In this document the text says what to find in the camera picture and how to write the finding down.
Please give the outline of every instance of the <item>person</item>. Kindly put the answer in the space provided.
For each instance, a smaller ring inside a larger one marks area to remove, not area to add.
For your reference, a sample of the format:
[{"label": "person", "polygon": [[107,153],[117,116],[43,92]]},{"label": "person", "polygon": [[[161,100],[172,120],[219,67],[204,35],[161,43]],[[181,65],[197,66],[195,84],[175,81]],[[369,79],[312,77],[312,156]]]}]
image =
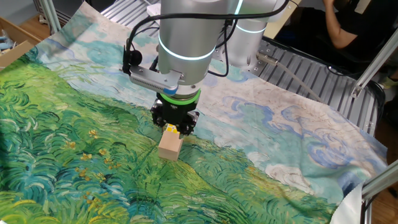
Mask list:
[{"label": "person", "polygon": [[275,38],[330,63],[342,63],[336,50],[360,60],[371,58],[391,36],[398,1],[323,0],[325,11],[298,8]]}]

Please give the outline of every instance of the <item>green grass painting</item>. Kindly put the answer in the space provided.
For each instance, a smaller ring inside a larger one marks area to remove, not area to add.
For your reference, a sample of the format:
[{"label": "green grass painting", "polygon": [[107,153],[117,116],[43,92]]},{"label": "green grass painting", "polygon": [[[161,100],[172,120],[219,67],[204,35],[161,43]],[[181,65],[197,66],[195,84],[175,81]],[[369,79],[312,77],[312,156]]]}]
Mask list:
[{"label": "green grass painting", "polygon": [[0,73],[0,219],[11,223],[328,223],[336,205],[232,147],[190,136],[159,159],[146,108],[76,91],[23,56]]}]

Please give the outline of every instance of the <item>black cable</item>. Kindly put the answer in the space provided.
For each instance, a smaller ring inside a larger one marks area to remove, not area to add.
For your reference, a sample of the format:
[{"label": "black cable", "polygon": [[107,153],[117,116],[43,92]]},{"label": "black cable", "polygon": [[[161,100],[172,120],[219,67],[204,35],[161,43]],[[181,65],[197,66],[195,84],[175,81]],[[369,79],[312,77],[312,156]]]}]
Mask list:
[{"label": "black cable", "polygon": [[228,49],[227,49],[227,36],[226,36],[226,32],[224,32],[224,50],[225,50],[225,64],[226,64],[226,71],[224,75],[212,72],[212,71],[208,71],[208,73],[215,75],[217,77],[226,77],[229,73],[229,62],[228,62]]},{"label": "black cable", "polygon": [[220,31],[220,35],[218,36],[217,40],[220,39],[222,36],[224,36],[224,32],[226,32],[226,27],[223,26],[223,28]]},{"label": "black cable", "polygon": [[363,74],[363,72],[356,72],[356,73],[349,73],[349,74],[342,74],[342,73],[336,73],[334,71],[332,71],[332,67],[331,66],[326,66],[326,69],[329,70],[330,73],[337,75],[337,76],[342,76],[342,77],[352,77],[352,76],[356,76],[356,75],[360,75]]},{"label": "black cable", "polygon": [[[134,37],[136,37],[138,34],[140,34],[140,33],[142,33],[142,32],[145,32],[145,31],[147,31],[147,30],[149,30],[149,29],[160,29],[159,27],[148,27],[148,28],[145,28],[145,29],[143,29],[143,30],[140,30],[138,33],[136,33],[135,35],[134,35]],[[131,43],[131,46],[132,46],[132,48],[135,50],[136,48],[134,47],[134,44],[133,43]]]},{"label": "black cable", "polygon": [[232,34],[233,34],[234,31],[235,31],[235,28],[236,28],[236,25],[237,25],[237,24],[238,24],[238,20],[235,19],[235,22],[234,22],[234,24],[232,25],[232,29],[231,29],[231,32],[229,33],[228,37],[227,37],[226,39],[224,39],[224,41],[223,41],[222,43],[216,45],[216,49],[219,48],[219,47],[221,47],[222,45],[224,45],[225,43],[227,43],[227,41],[230,40],[230,38],[232,37]]},{"label": "black cable", "polygon": [[379,195],[379,194],[377,194],[377,195],[375,195],[375,196],[373,196],[372,198],[369,199],[368,203],[365,205],[365,208],[364,208],[364,211],[363,211],[363,212],[365,212],[365,211],[371,206],[372,202],[374,201],[374,199],[376,199],[376,197],[377,197],[378,195]]},{"label": "black cable", "polygon": [[377,101],[377,121],[376,121],[377,124],[378,122],[380,122],[383,116],[384,103],[386,102],[386,93],[381,88],[381,86],[375,81],[371,80],[367,86],[373,92],[374,98]]},{"label": "black cable", "polygon": [[289,0],[289,1],[291,1],[292,3],[294,3],[297,7],[299,7],[299,4],[297,4],[297,3],[294,2],[293,0]]},{"label": "black cable", "polygon": [[145,32],[145,31],[147,31],[147,30],[149,30],[149,29],[160,29],[160,27],[148,27],[148,28],[145,28],[145,29],[143,29],[143,30],[140,30],[138,33],[136,33],[136,34],[134,35],[134,37],[136,37],[136,35],[138,35],[138,34],[140,34],[140,33],[142,33],[142,32]]},{"label": "black cable", "polygon": [[260,14],[243,14],[243,15],[235,15],[235,14],[225,14],[225,15],[219,15],[219,14],[202,14],[202,13],[178,13],[178,14],[166,14],[166,15],[158,15],[158,16],[149,16],[143,20],[141,20],[140,22],[138,22],[137,25],[134,26],[134,28],[132,29],[131,33],[130,33],[130,37],[128,39],[127,42],[127,46],[126,46],[126,51],[127,53],[130,52],[130,47],[131,47],[131,43],[132,40],[134,38],[134,36],[136,35],[138,29],[140,28],[140,26],[148,23],[148,22],[152,22],[152,21],[156,21],[156,20],[160,20],[160,19],[258,19],[258,18],[265,18],[265,17],[270,17],[270,16],[274,16],[280,12],[282,12],[282,10],[285,9],[285,7],[287,6],[287,4],[289,3],[289,0],[285,0],[285,2],[283,3],[283,5],[281,5],[280,8],[278,8],[275,11],[272,12],[267,12],[267,13],[260,13]]},{"label": "black cable", "polygon": [[159,61],[159,56],[156,56],[155,60],[152,62],[152,65],[150,65],[149,70],[157,72],[156,66],[158,61]]},{"label": "black cable", "polygon": [[390,194],[391,194],[395,199],[398,199],[398,192],[397,192],[393,187],[389,187],[389,188],[388,188],[388,192],[390,192]]}]

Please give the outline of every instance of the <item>white cable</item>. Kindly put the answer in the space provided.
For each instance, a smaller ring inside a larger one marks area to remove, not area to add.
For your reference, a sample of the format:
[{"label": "white cable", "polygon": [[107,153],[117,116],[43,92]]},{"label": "white cable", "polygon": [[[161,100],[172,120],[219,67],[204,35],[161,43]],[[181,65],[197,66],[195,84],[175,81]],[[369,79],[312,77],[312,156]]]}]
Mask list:
[{"label": "white cable", "polygon": [[288,73],[294,80],[296,80],[305,90],[307,90],[317,101],[326,104],[314,91],[310,89],[301,79],[299,79],[292,71],[290,71],[285,65],[282,65],[280,62],[276,63],[281,69],[283,69],[286,73]]},{"label": "white cable", "polygon": [[149,3],[149,1],[147,1],[147,0],[143,0],[144,2],[146,2],[148,5],[152,5],[151,3]]}]

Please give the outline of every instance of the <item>metal frame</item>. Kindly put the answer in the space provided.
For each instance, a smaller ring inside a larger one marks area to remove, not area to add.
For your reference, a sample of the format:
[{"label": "metal frame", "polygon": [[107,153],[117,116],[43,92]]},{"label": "metal frame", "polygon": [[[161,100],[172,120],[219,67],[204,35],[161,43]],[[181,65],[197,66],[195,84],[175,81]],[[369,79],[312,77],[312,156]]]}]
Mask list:
[{"label": "metal frame", "polygon": [[363,214],[363,217],[363,224],[372,224],[372,202],[370,202],[368,209]]},{"label": "metal frame", "polygon": [[361,91],[371,81],[372,77],[379,71],[388,58],[394,53],[396,48],[398,48],[398,29],[394,32],[389,41],[385,44],[366,71],[355,83],[353,91],[351,92],[351,96],[353,98],[357,98],[359,96]]},{"label": "metal frame", "polygon": [[398,182],[398,161],[393,162],[380,175],[368,180],[362,188],[362,199],[370,200],[378,193]]},{"label": "metal frame", "polygon": [[54,34],[61,30],[61,24],[58,20],[57,12],[55,11],[54,4],[52,0],[40,0],[40,5],[42,6],[45,18],[49,22],[49,28],[51,34]]}]

